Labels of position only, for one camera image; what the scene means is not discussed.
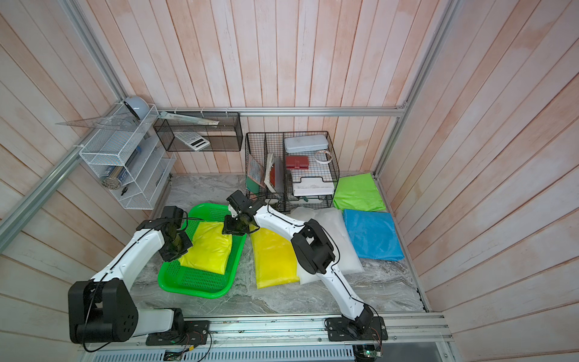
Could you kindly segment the neon yellow raincoat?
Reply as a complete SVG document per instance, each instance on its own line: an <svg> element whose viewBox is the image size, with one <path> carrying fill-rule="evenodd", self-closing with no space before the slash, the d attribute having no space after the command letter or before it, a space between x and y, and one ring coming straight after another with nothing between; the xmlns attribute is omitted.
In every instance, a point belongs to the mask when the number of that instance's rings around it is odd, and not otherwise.
<svg viewBox="0 0 579 362"><path fill-rule="evenodd" d="M192 246L179 258L182 267L224 275L232 252L232 235L223 234L224 223L201 222L193 237Z"/></svg>

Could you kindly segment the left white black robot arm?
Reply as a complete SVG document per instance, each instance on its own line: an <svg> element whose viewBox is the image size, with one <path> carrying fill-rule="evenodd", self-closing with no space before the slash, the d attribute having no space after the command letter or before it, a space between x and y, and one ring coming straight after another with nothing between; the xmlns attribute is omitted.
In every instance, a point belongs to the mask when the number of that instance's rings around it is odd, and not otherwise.
<svg viewBox="0 0 579 362"><path fill-rule="evenodd" d="M180 309L138 309L130 290L147 262L158 254L165 262L184 256L192 246L185 232L191 218L176 206L165 207L158 219L137 226L124 249L101 271L77 281L68 292L69 338L86 347L126 342L155 335L169 343L188 338Z"/></svg>

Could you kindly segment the white translucent raincoat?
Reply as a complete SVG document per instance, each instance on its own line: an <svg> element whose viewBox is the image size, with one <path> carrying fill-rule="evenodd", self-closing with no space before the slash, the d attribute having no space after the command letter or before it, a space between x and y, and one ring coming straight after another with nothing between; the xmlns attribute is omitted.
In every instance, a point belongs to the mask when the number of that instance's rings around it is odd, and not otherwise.
<svg viewBox="0 0 579 362"><path fill-rule="evenodd" d="M348 235L342 211L336 208L325 208L314 210L311 208L298 207L290 214L292 218L309 221L317 220L321 226L329 232L333 241L340 251L340 261L338 267L343 275L352 275L364 272L360 258L357 256L351 239Z"/></svg>

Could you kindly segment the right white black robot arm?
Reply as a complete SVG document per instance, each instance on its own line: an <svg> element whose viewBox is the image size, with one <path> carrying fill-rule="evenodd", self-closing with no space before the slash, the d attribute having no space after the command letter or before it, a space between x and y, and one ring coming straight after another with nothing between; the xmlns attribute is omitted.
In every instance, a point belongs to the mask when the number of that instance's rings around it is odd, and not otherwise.
<svg viewBox="0 0 579 362"><path fill-rule="evenodd" d="M292 244L298 264L322 280L341 315L324 321L331 342L377 341L388 339L384 319L354 292L338 267L340 252L329 232L318 221L300 221L271 208L265 202L250 200L237 190L227 197L230 214L223 233L249 235L267 229Z"/></svg>

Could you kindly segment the green plastic basket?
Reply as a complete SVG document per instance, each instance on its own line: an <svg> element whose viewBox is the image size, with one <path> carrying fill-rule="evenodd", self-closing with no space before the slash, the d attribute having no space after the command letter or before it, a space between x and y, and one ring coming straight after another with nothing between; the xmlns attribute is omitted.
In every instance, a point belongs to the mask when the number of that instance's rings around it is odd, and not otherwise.
<svg viewBox="0 0 579 362"><path fill-rule="evenodd" d="M193 238L200 223L199 219L206 222L223 222L225 216L230 214L228 207L225 205L199 204L188 213L190 218L198 218L198 220L190 221L186 232L190 238ZM246 235L234 235L232 237L232 251L229 255L224 275L183 267L179 261L164 262L158 273L159 287L170 293L192 297L206 299L223 297L230 291L235 281L246 239Z"/></svg>

